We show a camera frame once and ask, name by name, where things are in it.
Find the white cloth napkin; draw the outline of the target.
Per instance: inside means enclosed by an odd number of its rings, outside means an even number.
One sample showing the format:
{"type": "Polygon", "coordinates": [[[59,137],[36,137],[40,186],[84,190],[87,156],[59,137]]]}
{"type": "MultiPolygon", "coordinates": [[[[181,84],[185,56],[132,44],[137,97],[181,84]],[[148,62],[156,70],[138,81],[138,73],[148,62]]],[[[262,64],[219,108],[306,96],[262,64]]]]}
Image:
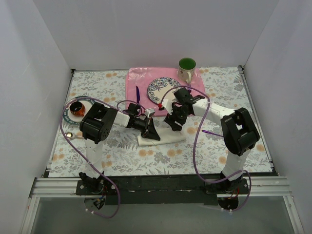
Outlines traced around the white cloth napkin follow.
{"type": "Polygon", "coordinates": [[[157,133],[160,136],[160,140],[143,138],[137,136],[139,146],[157,146],[170,143],[181,142],[186,139],[186,136],[181,131],[172,131],[170,128],[159,128],[157,133]]]}

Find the purple spoon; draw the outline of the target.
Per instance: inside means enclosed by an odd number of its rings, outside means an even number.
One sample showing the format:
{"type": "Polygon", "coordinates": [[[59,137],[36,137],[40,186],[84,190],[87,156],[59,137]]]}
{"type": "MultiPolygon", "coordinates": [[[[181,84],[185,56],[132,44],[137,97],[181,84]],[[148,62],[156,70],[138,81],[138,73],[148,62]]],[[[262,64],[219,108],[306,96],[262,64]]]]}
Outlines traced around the purple spoon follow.
{"type": "Polygon", "coordinates": [[[223,135],[220,135],[220,134],[217,134],[217,133],[213,133],[213,132],[210,132],[210,131],[207,131],[207,130],[201,130],[201,131],[203,133],[211,134],[211,135],[218,136],[218,137],[223,137],[223,135]]]}

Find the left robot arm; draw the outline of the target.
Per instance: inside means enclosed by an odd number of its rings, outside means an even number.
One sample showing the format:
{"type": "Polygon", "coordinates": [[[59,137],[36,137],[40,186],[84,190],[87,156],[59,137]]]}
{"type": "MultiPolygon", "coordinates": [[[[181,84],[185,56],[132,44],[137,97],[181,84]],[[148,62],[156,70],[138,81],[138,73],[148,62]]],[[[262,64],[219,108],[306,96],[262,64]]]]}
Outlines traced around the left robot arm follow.
{"type": "Polygon", "coordinates": [[[86,145],[88,162],[85,171],[79,173],[79,177],[91,194],[98,195],[104,189],[103,177],[98,172],[103,172],[101,165],[103,143],[114,124],[134,128],[141,132],[141,137],[160,141],[153,118],[145,116],[141,119],[140,109],[138,104],[131,103],[123,113],[96,102],[82,119],[79,129],[86,145]]]}

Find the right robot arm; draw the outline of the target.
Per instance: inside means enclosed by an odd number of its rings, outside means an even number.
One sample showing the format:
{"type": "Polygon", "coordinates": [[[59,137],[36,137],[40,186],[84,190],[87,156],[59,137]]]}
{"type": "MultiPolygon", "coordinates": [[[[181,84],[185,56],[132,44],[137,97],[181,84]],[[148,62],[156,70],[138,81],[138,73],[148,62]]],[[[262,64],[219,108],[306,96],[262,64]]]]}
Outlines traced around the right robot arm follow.
{"type": "Polygon", "coordinates": [[[259,132],[249,111],[245,108],[230,109],[213,104],[203,92],[192,96],[186,86],[180,86],[174,92],[176,101],[163,97],[158,104],[160,110],[166,110],[165,122],[173,131],[180,131],[188,116],[198,116],[219,125],[225,146],[228,149],[226,164],[220,173],[220,179],[208,181],[199,178],[206,185],[227,194],[237,190],[245,173],[244,164],[251,149],[260,140],[259,132]]]}

